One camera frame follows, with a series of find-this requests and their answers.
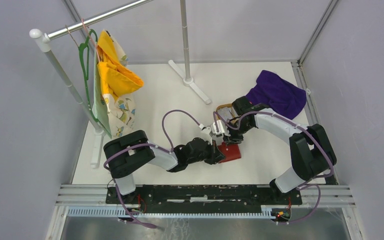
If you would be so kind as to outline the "red card holder wallet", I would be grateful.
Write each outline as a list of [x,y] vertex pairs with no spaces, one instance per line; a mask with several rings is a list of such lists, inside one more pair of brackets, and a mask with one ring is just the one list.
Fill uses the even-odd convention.
[[224,155],[224,159],[220,160],[218,163],[226,163],[242,158],[241,151],[238,144],[226,144],[222,142],[217,146],[220,152]]

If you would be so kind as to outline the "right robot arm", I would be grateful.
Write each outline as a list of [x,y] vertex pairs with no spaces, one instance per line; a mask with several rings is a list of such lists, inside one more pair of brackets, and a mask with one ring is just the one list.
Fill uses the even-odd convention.
[[263,103],[252,104],[245,96],[232,103],[236,113],[225,120],[226,144],[240,144],[243,135],[251,129],[264,130],[278,137],[289,146],[291,167],[269,185],[269,199],[282,204],[289,192],[299,189],[313,179],[329,178],[337,163],[334,150],[325,129],[318,123],[306,126],[276,113]]

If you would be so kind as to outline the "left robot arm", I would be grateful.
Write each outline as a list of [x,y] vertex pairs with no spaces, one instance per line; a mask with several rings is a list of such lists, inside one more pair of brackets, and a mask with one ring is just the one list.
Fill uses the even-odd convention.
[[109,141],[103,151],[106,157],[104,168],[110,172],[117,196],[125,204],[131,204],[137,198],[133,173],[147,164],[177,173],[194,163],[215,165],[226,158],[214,140],[209,142],[195,137],[187,144],[169,150],[149,141],[143,130]]

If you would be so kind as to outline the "oval wooden tray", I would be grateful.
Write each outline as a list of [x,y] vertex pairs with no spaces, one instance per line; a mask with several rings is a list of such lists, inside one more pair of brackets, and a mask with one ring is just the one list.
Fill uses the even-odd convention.
[[231,103],[219,105],[216,108],[216,112],[226,121],[237,117],[237,114]]

